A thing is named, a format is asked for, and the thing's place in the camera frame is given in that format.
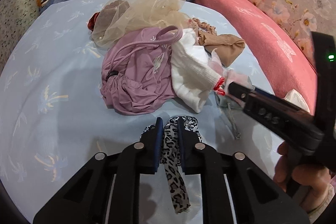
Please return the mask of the person's right hand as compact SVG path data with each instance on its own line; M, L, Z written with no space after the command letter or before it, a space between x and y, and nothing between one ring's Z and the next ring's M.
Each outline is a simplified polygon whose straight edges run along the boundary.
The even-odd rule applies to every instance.
M306 212L311 212L322 205L328 196L328 188L331 182L329 170L324 166L299 165L290 171L288 144L284 141L279 145L277 152L281 157L275 167L274 182L284 191L286 191L286 181L289 177L302 186L309 186L310 191L300 204Z

